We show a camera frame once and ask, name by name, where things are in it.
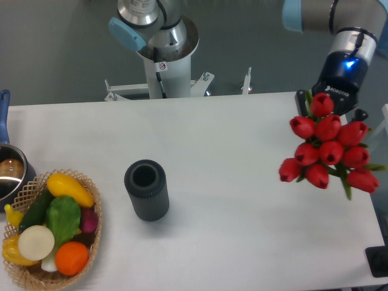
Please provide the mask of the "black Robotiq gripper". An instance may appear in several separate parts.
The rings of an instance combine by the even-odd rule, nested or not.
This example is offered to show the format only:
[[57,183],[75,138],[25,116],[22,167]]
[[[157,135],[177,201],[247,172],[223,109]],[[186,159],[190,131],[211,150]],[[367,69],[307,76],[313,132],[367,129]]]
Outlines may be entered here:
[[[324,63],[317,83],[312,87],[312,95],[325,93],[334,103],[334,113],[343,115],[351,111],[348,123],[365,121],[369,114],[360,108],[358,93],[368,71],[369,65],[363,59],[346,52],[333,52],[329,54]],[[308,116],[307,95],[311,90],[299,89],[295,93],[295,102],[298,114]]]

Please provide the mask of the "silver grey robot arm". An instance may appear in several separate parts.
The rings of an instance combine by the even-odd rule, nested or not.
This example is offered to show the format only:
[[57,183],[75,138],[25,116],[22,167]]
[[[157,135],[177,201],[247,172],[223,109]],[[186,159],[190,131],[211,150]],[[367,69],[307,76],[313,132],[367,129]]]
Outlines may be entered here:
[[[144,61],[152,99],[187,98],[205,93],[210,78],[191,83],[191,56],[198,29],[182,13],[181,1],[119,1],[109,21],[112,36]],[[286,1],[283,25],[296,32],[334,36],[313,95],[328,94],[335,113],[355,110],[358,92],[387,24],[386,1]]]

